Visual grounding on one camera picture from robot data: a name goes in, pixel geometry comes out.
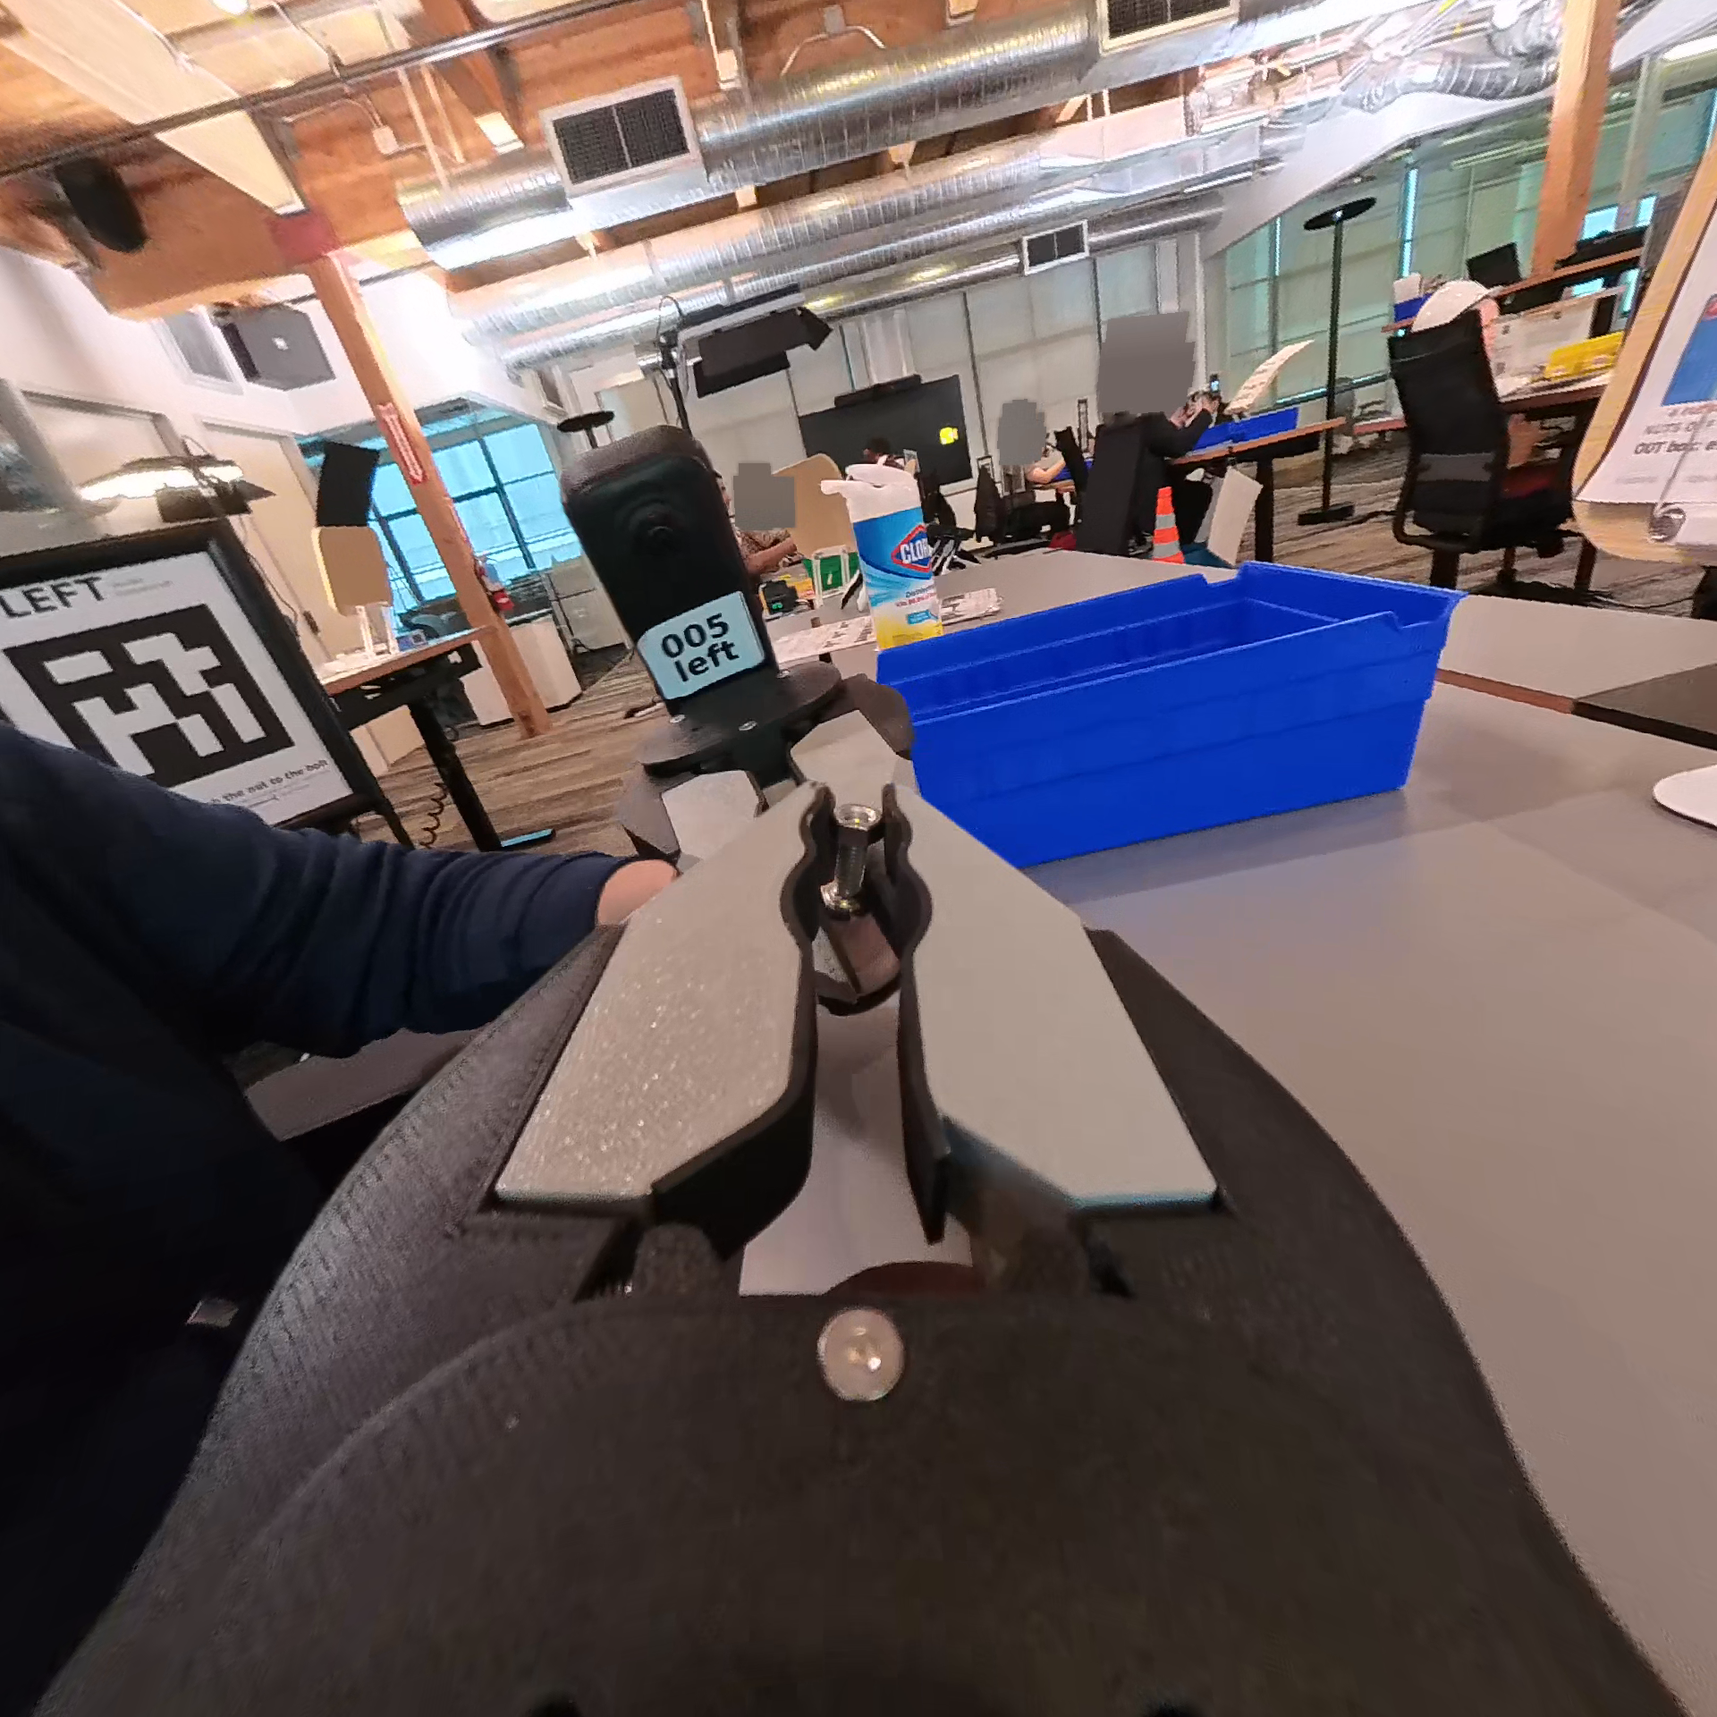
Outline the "white cabinet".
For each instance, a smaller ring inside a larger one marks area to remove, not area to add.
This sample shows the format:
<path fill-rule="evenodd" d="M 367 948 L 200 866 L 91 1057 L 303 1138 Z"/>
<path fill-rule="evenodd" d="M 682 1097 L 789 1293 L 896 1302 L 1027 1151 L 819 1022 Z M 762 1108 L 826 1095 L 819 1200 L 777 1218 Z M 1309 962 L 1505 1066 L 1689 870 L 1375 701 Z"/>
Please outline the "white cabinet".
<path fill-rule="evenodd" d="M 520 659 L 548 711 L 559 711 L 582 695 L 573 657 L 552 612 L 532 615 L 508 623 Z M 461 690 L 478 725 L 491 728 L 508 721 L 508 706 L 501 695 L 496 677 L 488 663 L 486 649 L 476 643 L 478 668 L 461 677 Z"/>

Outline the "black studio light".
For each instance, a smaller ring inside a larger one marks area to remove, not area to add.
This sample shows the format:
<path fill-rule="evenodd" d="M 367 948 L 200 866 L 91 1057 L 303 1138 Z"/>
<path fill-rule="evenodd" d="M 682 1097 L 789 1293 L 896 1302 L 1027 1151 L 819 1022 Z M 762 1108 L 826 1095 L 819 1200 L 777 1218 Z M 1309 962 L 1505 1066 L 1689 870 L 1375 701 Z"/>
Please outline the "black studio light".
<path fill-rule="evenodd" d="M 771 374 L 784 374 L 793 351 L 816 351 L 832 333 L 798 286 L 755 292 L 734 303 L 684 310 L 657 304 L 655 345 L 662 366 L 691 380 L 698 398 Z"/>
<path fill-rule="evenodd" d="M 293 393 L 336 378 L 314 322 L 296 307 L 216 307 L 211 319 L 252 386 Z"/>

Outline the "silver bolt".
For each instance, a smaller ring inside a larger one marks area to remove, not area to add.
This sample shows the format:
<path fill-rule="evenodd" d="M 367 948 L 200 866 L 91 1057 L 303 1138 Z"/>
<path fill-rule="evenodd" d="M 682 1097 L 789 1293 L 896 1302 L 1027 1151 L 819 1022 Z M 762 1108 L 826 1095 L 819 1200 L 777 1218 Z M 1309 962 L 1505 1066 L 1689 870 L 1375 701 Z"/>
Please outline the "silver bolt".
<path fill-rule="evenodd" d="M 884 825 L 882 810 L 858 800 L 832 809 L 829 876 L 821 881 L 821 910 L 833 919 L 855 919 L 868 911 L 867 869 L 875 836 Z"/>

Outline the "person's body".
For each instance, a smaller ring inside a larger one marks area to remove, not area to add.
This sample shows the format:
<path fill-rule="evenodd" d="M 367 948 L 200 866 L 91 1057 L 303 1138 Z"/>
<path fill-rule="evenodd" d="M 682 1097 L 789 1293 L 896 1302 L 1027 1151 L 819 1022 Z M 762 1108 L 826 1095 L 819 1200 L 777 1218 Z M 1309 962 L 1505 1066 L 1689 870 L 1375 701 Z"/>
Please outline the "person's body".
<path fill-rule="evenodd" d="M 347 1059 L 254 1044 L 227 1063 L 248 1113 L 327 1202 L 469 1031 L 377 1040 Z M 124 1586 L 179 1489 L 264 1288 L 139 1274 L 110 1254 L 33 1258 L 3 1240 L 1 1710 L 38 1697 Z"/>

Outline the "wooden post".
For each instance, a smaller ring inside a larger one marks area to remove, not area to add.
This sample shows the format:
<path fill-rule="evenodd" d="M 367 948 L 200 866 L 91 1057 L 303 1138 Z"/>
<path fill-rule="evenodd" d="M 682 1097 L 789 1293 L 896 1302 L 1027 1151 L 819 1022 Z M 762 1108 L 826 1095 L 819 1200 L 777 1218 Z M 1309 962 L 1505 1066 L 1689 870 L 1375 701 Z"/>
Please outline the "wooden post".
<path fill-rule="evenodd" d="M 1555 271 L 1579 235 L 1596 171 L 1618 1 L 1567 1 L 1533 229 L 1530 276 Z"/>
<path fill-rule="evenodd" d="M 415 509 L 431 537 L 446 573 L 457 595 L 468 627 L 484 646 L 507 712 L 523 737 L 541 737 L 552 730 L 544 699 L 537 695 L 527 663 L 510 631 L 488 601 L 478 555 L 459 520 L 397 367 L 380 340 L 358 277 L 344 258 L 332 226 L 317 211 L 296 211 L 267 220 L 271 245 L 283 267 L 303 271 L 324 310 L 354 378 L 372 407 L 372 417 L 392 450 L 392 460 L 412 492 Z"/>

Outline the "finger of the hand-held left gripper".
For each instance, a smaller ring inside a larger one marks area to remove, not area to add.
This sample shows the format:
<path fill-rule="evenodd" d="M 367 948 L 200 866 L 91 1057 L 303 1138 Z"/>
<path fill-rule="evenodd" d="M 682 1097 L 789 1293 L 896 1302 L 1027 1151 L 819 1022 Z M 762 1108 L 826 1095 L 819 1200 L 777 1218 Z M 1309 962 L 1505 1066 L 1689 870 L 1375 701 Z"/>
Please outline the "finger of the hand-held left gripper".
<path fill-rule="evenodd" d="M 755 778 L 739 769 L 726 769 L 677 780 L 661 791 L 677 845 L 677 862 L 702 862 L 743 834 L 762 815 Z"/>
<path fill-rule="evenodd" d="M 836 809 L 881 809 L 888 787 L 916 788 L 916 771 L 858 711 L 819 721 L 786 750 L 795 777 L 826 787 Z"/>

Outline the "black rectangular pad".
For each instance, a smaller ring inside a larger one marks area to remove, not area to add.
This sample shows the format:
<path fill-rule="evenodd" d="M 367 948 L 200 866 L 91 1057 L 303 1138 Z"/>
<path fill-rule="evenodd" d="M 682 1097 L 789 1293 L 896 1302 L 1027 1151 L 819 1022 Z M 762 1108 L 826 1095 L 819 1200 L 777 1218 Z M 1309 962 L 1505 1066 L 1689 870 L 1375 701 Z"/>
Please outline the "black rectangular pad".
<path fill-rule="evenodd" d="M 1717 666 L 1673 671 L 1596 693 L 1574 703 L 1574 715 L 1628 732 L 1714 750 Z"/>

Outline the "ceiling air vent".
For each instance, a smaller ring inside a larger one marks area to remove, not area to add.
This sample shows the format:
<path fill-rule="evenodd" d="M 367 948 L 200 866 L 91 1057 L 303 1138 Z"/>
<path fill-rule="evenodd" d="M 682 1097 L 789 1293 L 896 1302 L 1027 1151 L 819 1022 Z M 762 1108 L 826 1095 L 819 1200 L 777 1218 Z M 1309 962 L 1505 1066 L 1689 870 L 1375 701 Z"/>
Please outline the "ceiling air vent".
<path fill-rule="evenodd" d="M 1239 1 L 1100 1 L 1100 53 L 1111 55 L 1204 25 L 1228 25 Z"/>
<path fill-rule="evenodd" d="M 677 75 L 546 105 L 537 118 L 571 198 L 681 170 L 702 174 L 691 103 Z"/>

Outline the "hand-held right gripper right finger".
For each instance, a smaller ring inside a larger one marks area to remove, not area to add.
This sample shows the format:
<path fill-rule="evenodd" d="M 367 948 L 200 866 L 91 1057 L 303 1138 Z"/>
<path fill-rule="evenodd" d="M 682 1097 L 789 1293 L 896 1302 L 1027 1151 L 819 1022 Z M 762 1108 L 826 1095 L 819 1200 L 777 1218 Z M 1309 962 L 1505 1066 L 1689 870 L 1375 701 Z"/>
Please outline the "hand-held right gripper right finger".
<path fill-rule="evenodd" d="M 928 1240 L 1204 1211 L 1216 1177 L 1070 908 L 887 792 L 899 1108 Z"/>

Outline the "wooden display board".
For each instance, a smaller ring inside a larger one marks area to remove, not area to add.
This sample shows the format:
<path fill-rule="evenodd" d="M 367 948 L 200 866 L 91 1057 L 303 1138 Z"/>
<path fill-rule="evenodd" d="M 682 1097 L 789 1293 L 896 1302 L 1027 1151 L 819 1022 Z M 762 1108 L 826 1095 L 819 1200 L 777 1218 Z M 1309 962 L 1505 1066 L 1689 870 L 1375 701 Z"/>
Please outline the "wooden display board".
<path fill-rule="evenodd" d="M 777 472 L 793 483 L 795 518 L 789 527 L 803 555 L 852 549 L 852 520 L 843 496 L 826 492 L 826 481 L 843 481 L 843 469 L 826 453 L 813 453 Z"/>
<path fill-rule="evenodd" d="M 380 540 L 370 524 L 314 524 L 314 558 L 331 607 L 358 620 L 366 657 L 399 652 L 395 590 Z"/>
<path fill-rule="evenodd" d="M 1714 296 L 1714 150 L 1706 149 L 1699 170 L 1689 184 L 1689 194 L 1673 229 L 1661 248 L 1659 264 L 1646 283 L 1634 312 L 1628 320 L 1617 366 L 1598 398 L 1589 429 L 1579 442 L 1574 466 L 1574 520 L 1579 534 L 1598 552 L 1620 559 L 1664 561 L 1673 565 L 1712 565 L 1712 558 L 1685 559 L 1664 549 L 1652 549 L 1632 528 L 1617 530 L 1610 537 L 1602 524 L 1593 524 L 1578 502 L 1581 481 L 1589 479 L 1602 456 L 1602 446 L 1617 426 L 1626 396 L 1634 390 L 1640 374 L 1658 342 L 1666 310 L 1673 307 L 1687 280 L 1712 281 Z"/>

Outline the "person's left forearm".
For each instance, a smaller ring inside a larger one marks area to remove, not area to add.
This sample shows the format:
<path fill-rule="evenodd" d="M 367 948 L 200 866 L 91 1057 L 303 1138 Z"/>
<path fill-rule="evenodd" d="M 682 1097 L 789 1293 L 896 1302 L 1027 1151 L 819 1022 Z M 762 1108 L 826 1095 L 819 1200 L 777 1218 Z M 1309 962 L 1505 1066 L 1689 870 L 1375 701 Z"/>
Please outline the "person's left forearm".
<path fill-rule="evenodd" d="M 341 1057 L 501 1018 L 675 879 L 602 852 L 439 852 L 282 830 L 15 730 L 3 856 L 155 1016 Z"/>

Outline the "disinfectant wipes canister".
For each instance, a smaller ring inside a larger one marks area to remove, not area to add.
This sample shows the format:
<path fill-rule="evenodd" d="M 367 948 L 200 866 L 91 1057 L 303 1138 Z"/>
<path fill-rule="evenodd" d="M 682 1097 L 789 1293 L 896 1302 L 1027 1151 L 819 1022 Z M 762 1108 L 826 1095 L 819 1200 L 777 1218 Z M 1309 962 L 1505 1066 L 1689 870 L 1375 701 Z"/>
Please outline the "disinfectant wipes canister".
<path fill-rule="evenodd" d="M 821 492 L 847 507 L 860 558 L 873 642 L 882 652 L 942 633 L 932 545 L 916 474 L 902 463 L 850 463 Z"/>

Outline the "silver air duct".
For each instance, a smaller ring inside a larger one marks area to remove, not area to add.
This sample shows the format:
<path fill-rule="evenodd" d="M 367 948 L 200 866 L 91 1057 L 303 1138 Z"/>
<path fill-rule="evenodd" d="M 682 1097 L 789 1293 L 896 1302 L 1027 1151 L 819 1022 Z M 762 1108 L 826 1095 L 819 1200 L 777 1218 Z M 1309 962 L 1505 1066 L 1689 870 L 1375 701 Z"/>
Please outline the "silver air duct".
<path fill-rule="evenodd" d="M 1147 109 L 995 143 L 923 168 L 816 191 L 677 229 L 592 260 L 558 264 L 494 286 L 453 292 L 464 339 L 488 351 L 632 304 L 654 308 L 706 286 L 746 286 L 773 271 L 805 281 L 840 250 L 878 246 L 884 260 L 920 230 L 965 216 L 1013 215 L 1064 187 L 1131 196 L 1189 184 L 1208 171 L 1210 139 L 1147 139 Z"/>
<path fill-rule="evenodd" d="M 689 100 L 702 174 L 689 170 L 571 198 L 546 144 L 446 180 L 397 187 L 406 229 L 446 269 L 525 254 L 582 233 L 691 209 L 743 185 L 790 180 L 1077 87 L 1098 59 L 1092 4 L 1011 13 L 818 71 Z"/>

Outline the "printed instruction sheet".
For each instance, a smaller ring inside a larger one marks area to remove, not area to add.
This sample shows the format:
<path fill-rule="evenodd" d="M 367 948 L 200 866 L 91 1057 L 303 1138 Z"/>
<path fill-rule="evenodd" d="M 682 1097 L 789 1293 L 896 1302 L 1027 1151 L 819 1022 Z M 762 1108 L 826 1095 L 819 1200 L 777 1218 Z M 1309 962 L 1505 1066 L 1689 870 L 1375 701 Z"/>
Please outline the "printed instruction sheet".
<path fill-rule="evenodd" d="M 1714 547 L 1714 298 L 1687 280 L 1578 502 L 1609 537 L 1632 528 L 1685 559 Z"/>

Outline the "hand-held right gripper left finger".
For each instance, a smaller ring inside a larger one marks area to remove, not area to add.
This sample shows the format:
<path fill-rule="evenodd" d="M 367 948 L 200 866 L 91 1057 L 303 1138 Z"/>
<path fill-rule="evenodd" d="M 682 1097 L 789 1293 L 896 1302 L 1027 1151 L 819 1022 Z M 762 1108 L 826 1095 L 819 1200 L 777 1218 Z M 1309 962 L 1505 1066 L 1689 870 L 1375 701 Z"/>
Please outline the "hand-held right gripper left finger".
<path fill-rule="evenodd" d="M 802 1192 L 827 788 L 802 785 L 624 928 L 492 1196 L 738 1254 Z"/>

